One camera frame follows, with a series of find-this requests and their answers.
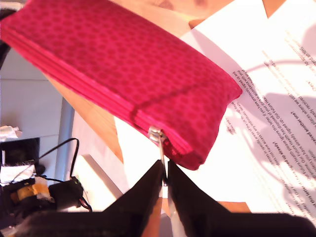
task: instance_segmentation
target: white tissue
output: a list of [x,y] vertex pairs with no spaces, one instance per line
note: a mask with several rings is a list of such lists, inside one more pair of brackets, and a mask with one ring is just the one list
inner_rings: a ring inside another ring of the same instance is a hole
[[0,142],[4,142],[8,138],[18,138],[22,132],[18,127],[2,126],[0,127]]

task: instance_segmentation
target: wooden surface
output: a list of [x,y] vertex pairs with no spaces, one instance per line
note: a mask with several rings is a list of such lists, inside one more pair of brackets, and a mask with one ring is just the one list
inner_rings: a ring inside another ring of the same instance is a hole
[[[270,17],[284,1],[263,0],[267,16]],[[114,2],[180,37],[232,0],[114,0]],[[123,162],[114,117],[52,78],[48,77],[48,79]],[[221,202],[221,204],[232,212],[250,212],[245,203]],[[166,200],[162,201],[162,208],[168,213]]]

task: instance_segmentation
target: metal zipper pull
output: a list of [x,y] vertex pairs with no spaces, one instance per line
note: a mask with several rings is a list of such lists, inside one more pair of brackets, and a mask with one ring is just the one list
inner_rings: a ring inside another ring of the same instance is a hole
[[163,142],[167,138],[166,135],[162,132],[160,128],[157,128],[155,126],[151,126],[148,130],[149,138],[158,143],[159,149],[160,149],[160,160],[163,166],[163,177],[162,177],[162,185],[167,186],[167,172],[166,172],[166,166],[164,161],[164,154],[163,154]]

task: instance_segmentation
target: polka dot fabric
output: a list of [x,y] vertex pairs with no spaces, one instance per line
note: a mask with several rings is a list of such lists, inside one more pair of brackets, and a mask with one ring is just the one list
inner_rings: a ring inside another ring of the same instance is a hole
[[32,0],[1,22],[1,37],[142,133],[161,127],[166,154],[189,169],[205,162],[226,106],[242,92],[180,39],[107,0]]

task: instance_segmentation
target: white cabinet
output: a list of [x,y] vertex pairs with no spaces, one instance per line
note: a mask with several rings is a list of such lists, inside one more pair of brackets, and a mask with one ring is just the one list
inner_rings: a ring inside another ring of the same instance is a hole
[[0,74],[1,79],[47,80],[39,69],[33,67],[14,49],[6,56]]
[[[39,155],[58,144],[63,97],[32,64],[11,49],[0,71],[0,125],[17,126],[20,139],[40,138]],[[57,151],[40,160],[55,177]]]
[[62,96],[47,80],[1,79],[0,124],[17,126],[21,139],[59,134]]

